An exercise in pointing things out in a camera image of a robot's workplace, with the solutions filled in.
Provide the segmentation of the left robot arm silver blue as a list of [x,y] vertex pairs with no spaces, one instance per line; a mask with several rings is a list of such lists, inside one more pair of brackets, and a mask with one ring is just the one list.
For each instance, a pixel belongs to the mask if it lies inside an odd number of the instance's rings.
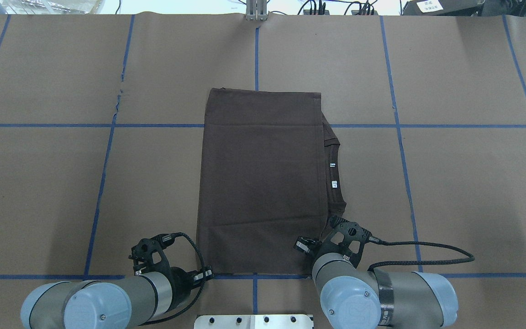
[[[165,250],[178,237],[196,252],[199,269],[171,266]],[[20,319],[26,329],[131,329],[164,323],[187,312],[214,278],[198,246],[185,233],[143,238],[129,255],[134,275],[114,283],[96,279],[39,286],[25,298]]]

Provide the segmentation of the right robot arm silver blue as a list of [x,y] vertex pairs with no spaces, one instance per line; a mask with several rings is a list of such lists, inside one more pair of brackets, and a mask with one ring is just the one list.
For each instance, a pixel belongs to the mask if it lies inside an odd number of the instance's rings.
[[358,270],[364,246],[389,246],[356,222],[327,221],[324,239],[298,237],[294,249],[311,265],[324,315],[334,329],[442,329],[454,325],[459,302],[450,281],[422,271]]

